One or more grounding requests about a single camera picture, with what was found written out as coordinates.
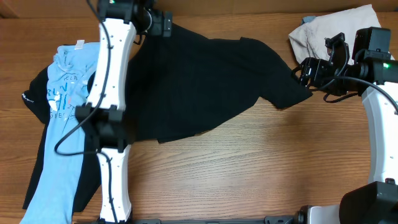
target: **black t-shirt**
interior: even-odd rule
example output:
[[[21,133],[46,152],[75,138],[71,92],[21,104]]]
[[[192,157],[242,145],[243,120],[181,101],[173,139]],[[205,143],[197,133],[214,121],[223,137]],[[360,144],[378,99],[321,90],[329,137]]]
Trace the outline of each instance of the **black t-shirt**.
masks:
[[[312,95],[290,77],[286,63],[258,40],[207,39],[177,25],[172,29],[171,37],[146,37],[128,65],[126,116],[137,121],[137,141],[174,141],[211,130],[252,107],[259,97],[284,109]],[[45,69],[24,93],[30,101],[22,97],[46,124],[47,80]],[[42,171],[44,141],[45,133],[24,208]],[[85,150],[91,147],[86,138]],[[85,208],[100,182],[96,157],[84,156],[74,212]]]

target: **wooden table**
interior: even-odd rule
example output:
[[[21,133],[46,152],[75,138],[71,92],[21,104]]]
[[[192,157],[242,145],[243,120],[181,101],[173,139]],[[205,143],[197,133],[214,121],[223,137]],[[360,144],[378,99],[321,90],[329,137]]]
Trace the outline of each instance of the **wooden table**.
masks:
[[[176,17],[209,38],[259,39],[291,68],[287,35],[308,14]],[[398,13],[378,13],[392,29],[398,55]],[[57,47],[98,41],[93,19],[0,20],[0,223],[18,223],[43,124],[21,93],[52,63]],[[284,111],[259,99],[255,106],[200,136],[167,144],[133,145],[129,193],[134,218],[263,218],[292,214],[302,205],[331,205],[367,183],[368,121],[360,98],[330,105],[316,93]],[[100,214],[97,191],[75,221]]]

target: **t-shirt sleeve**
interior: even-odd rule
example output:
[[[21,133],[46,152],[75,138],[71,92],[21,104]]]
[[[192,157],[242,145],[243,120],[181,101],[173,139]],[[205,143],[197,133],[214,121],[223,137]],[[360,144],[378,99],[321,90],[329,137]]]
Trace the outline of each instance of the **t-shirt sleeve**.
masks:
[[[251,68],[262,74],[259,80],[261,97],[276,108],[284,109],[312,96],[311,92],[292,78],[289,66],[266,44],[248,38],[241,38],[241,43],[252,63]]]
[[[30,83],[29,89],[22,94],[22,100],[26,107],[36,115],[44,124],[50,119],[50,106],[47,101],[47,68],[43,69]]]

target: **wooden surface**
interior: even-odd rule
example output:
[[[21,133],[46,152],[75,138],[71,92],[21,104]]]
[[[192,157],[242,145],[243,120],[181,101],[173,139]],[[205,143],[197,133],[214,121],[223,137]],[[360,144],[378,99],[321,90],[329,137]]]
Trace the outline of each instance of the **wooden surface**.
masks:
[[[308,14],[176,17],[209,38],[259,39],[294,67],[287,34]],[[392,29],[398,55],[398,13],[378,13]],[[52,63],[57,47],[98,41],[92,19],[0,20],[0,223],[18,223],[43,124],[21,93]],[[316,93],[278,111],[266,100],[220,127],[167,144],[138,142],[129,160],[134,218],[263,218],[302,205],[331,205],[367,183],[368,122],[360,98],[330,105]],[[74,220],[100,214],[98,191]]]
[[[203,16],[277,12],[337,12],[372,4],[377,12],[392,12],[397,0],[159,0],[161,10],[175,16]],[[0,12],[5,17],[88,17],[92,13],[84,0],[0,0]]]

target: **black cable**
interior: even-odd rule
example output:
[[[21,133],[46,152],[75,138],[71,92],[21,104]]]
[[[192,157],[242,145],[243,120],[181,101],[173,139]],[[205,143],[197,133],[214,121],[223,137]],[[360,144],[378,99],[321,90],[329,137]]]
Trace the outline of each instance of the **black cable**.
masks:
[[[386,93],[382,88],[378,87],[377,85],[367,82],[365,80],[359,79],[359,78],[354,78],[354,77],[326,77],[324,78],[325,80],[351,80],[351,81],[355,81],[358,83],[361,83],[363,85],[367,85],[367,86],[371,86],[374,89],[376,89],[377,91],[379,91],[382,95],[384,95],[392,104],[392,106],[394,107],[394,109],[396,110],[395,115],[398,115],[398,104],[394,101],[394,99],[388,94]]]
[[[328,100],[329,95],[330,95],[330,93],[327,93],[327,94],[323,97],[323,100],[324,100],[325,102],[327,102],[327,103],[338,103],[338,102],[341,102],[341,101],[343,101],[343,100],[345,100],[345,99],[348,99],[348,98],[350,98],[350,97],[357,96],[358,93],[350,93],[350,94],[348,94],[348,95],[342,96],[342,97],[340,97],[340,98],[338,98],[338,99],[335,99],[335,100]]]
[[[108,155],[106,155],[103,152],[74,152],[74,153],[64,153],[64,152],[58,152],[58,148],[61,145],[62,142],[64,142],[64,140],[66,140],[69,136],[71,136],[77,129],[81,128],[81,126],[83,124],[85,124],[88,120],[90,120],[94,114],[96,113],[96,111],[98,110],[98,108],[100,107],[102,100],[105,97],[105,89],[106,89],[106,83],[108,81],[108,76],[109,76],[109,67],[111,64],[111,50],[113,48],[113,46],[111,46],[111,40],[109,39],[109,34],[108,34],[108,30],[106,29],[102,19],[100,18],[100,15],[98,15],[98,13],[96,12],[95,8],[93,7],[93,5],[91,4],[90,0],[86,0],[88,6],[90,7],[91,11],[93,11],[94,15],[96,16],[97,20],[99,21],[99,23],[101,24],[102,28],[104,29],[105,32],[105,36],[106,36],[106,41],[108,42],[108,62],[106,64],[106,72],[105,72],[105,78],[104,78],[104,85],[102,87],[101,90],[101,94],[99,96],[99,100],[97,102],[97,105],[94,107],[93,111],[80,123],[78,123],[72,130],[70,130],[66,135],[64,135],[64,137],[62,137],[58,143],[56,143],[55,147],[54,147],[54,151],[55,153],[57,153],[58,155],[61,156],[76,156],[76,155],[95,155],[95,154],[101,154],[106,158],[106,162],[108,163],[108,170],[109,170],[109,203],[111,204],[111,209],[112,209],[112,213],[113,213],[113,218],[115,223],[118,223],[118,218],[116,216],[116,211],[114,209],[114,205],[113,205],[113,198],[112,198],[112,167],[111,167],[111,159],[109,158]]]
[[[349,49],[348,49],[348,46],[343,40],[340,40],[340,41],[344,45],[344,50],[345,50],[345,54],[346,54],[346,61],[344,62],[344,65],[341,68],[341,70],[338,72],[337,76],[341,75],[341,73],[347,67],[347,64],[348,64],[348,61],[349,61]],[[328,82],[326,85],[323,85],[320,88],[310,89],[310,91],[313,92],[313,91],[319,91],[319,90],[326,90],[326,88],[328,88],[333,82],[335,82],[335,80],[330,80],[330,82]]]
[[[141,33],[141,34],[138,34],[138,35],[139,35],[139,40],[138,40],[138,42],[133,41],[133,43],[135,43],[135,44],[137,44],[137,45],[141,45],[141,43],[142,43],[142,33]]]
[[[363,52],[365,52],[365,50],[367,50],[367,49],[361,49],[361,50],[359,50],[359,51],[355,54],[354,63],[357,63],[357,62],[358,62],[359,56],[360,56]]]

